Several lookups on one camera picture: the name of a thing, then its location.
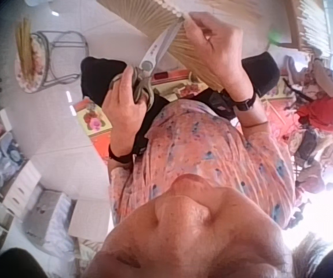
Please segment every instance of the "wristwatch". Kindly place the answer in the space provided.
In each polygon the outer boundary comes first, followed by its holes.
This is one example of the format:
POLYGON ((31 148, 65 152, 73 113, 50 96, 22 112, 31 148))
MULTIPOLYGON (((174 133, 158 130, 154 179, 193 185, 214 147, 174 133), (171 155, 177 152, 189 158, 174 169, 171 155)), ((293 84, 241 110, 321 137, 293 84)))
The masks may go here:
POLYGON ((111 145, 108 146, 108 155, 109 158, 113 159, 114 161, 120 162, 121 164, 128 164, 133 161, 133 154, 130 153, 128 155, 123 155, 120 157, 117 157, 114 155, 114 153, 111 150, 111 145))
POLYGON ((233 104, 233 106, 237 107, 237 109, 239 111, 248 111, 250 110, 254 103, 255 103, 255 100, 257 99, 257 92, 254 90, 254 94, 253 94, 253 97, 251 97, 250 99, 248 100, 245 100, 245 101, 241 101, 239 103, 235 102, 231 97, 230 95, 228 94, 228 92, 224 89, 222 91, 222 94, 224 94, 224 97, 227 98, 229 100, 229 102, 231 104, 233 104))

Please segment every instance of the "elderly woman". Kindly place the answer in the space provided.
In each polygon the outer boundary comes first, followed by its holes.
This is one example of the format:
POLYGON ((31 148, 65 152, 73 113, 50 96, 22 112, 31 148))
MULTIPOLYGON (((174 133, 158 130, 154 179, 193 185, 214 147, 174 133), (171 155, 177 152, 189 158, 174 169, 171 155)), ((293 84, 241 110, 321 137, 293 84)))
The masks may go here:
POLYGON ((207 13, 191 16, 187 37, 235 102, 243 135, 205 104, 178 100, 155 118, 133 161, 147 109, 133 101, 127 67, 103 103, 116 227, 86 277, 292 277, 281 235, 295 201, 290 157, 242 68, 243 33, 207 13))

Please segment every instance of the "woman's left hand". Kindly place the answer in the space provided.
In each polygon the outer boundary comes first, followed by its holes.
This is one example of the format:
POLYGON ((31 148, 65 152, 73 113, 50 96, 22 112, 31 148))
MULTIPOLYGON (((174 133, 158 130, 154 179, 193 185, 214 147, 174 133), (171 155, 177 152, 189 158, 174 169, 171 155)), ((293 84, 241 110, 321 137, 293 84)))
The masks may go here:
POLYGON ((131 152, 147 111, 144 96, 138 103, 134 103, 131 87, 133 71, 131 66, 126 67, 122 78, 108 91, 102 105, 102 110, 112 125, 111 151, 116 156, 128 155, 131 152))

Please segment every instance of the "scissors blade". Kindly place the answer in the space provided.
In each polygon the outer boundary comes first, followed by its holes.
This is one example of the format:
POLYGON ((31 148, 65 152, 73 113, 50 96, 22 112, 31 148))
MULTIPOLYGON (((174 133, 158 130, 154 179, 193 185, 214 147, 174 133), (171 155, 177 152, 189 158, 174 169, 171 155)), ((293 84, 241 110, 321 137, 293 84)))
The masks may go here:
POLYGON ((164 30, 148 49, 139 66, 139 68, 143 70, 144 77, 149 77, 152 75, 153 71, 156 69, 157 64, 165 55, 171 43, 177 36, 180 28, 182 27, 183 20, 184 19, 182 18, 178 19, 176 23, 172 24, 166 30, 164 30))

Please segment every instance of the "hand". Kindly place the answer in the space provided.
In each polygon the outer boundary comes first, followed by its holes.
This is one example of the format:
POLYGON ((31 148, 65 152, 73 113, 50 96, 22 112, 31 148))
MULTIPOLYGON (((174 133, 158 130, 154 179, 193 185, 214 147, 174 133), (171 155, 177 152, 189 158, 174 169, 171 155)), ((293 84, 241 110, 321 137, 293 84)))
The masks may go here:
POLYGON ((128 155, 133 149, 137 132, 147 111, 146 98, 134 103, 131 78, 133 68, 127 66, 121 80, 115 82, 102 105, 102 110, 112 125, 111 150, 116 156, 128 155))
POLYGON ((242 67, 243 32, 209 13, 190 13, 184 28, 197 55, 222 82, 235 101, 253 96, 253 86, 242 67))

